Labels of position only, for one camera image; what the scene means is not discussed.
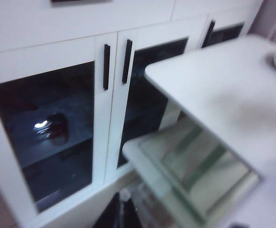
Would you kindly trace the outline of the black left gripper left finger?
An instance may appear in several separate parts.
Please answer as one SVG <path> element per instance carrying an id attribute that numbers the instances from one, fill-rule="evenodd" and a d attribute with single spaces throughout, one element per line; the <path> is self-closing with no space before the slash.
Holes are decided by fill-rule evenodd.
<path id="1" fill-rule="evenodd" d="M 120 194 L 115 193 L 93 228 L 118 228 L 120 219 Z"/>

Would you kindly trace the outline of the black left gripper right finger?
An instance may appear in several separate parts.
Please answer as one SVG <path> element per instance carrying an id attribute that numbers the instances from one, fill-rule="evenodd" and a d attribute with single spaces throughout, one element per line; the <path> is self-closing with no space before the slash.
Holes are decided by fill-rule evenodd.
<path id="1" fill-rule="evenodd" d="M 142 228 L 131 199 L 126 202 L 126 228 Z"/>

